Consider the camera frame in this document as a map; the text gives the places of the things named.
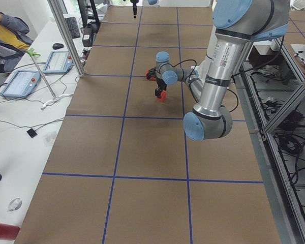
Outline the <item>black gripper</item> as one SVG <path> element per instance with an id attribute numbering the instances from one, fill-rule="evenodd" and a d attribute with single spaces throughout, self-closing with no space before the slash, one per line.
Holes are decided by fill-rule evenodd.
<path id="1" fill-rule="evenodd" d="M 131 0 L 131 3 L 133 4 L 132 9 L 133 9 L 133 16 L 134 18 L 137 17 L 137 6 L 136 4 L 138 3 L 138 0 Z"/>
<path id="2" fill-rule="evenodd" d="M 163 79 L 160 79 L 160 78 L 156 78 L 156 82 L 157 82 L 158 88 L 155 89 L 155 96 L 157 98 L 160 98 L 161 97 L 161 90 L 163 92 L 167 91 L 167 84 L 164 82 Z"/>

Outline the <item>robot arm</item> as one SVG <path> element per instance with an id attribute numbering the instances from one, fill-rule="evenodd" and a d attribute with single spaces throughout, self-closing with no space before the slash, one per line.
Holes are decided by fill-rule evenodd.
<path id="1" fill-rule="evenodd" d="M 234 69 L 246 43 L 271 41 L 288 30 L 289 1 L 218 1 L 213 11 L 216 43 L 206 77 L 201 80 L 194 69 L 176 68 L 169 53 L 156 55 L 156 77 L 162 83 L 156 91 L 178 81 L 184 82 L 196 104 L 183 118 L 185 134 L 202 141 L 229 134 L 233 120 L 222 105 Z"/>
<path id="2" fill-rule="evenodd" d="M 147 0 L 149 5 L 155 5 L 158 0 Z M 132 4 L 132 10 L 133 10 L 133 17 L 134 19 L 137 18 L 137 4 L 139 3 L 139 0 L 130 0 L 130 3 Z"/>

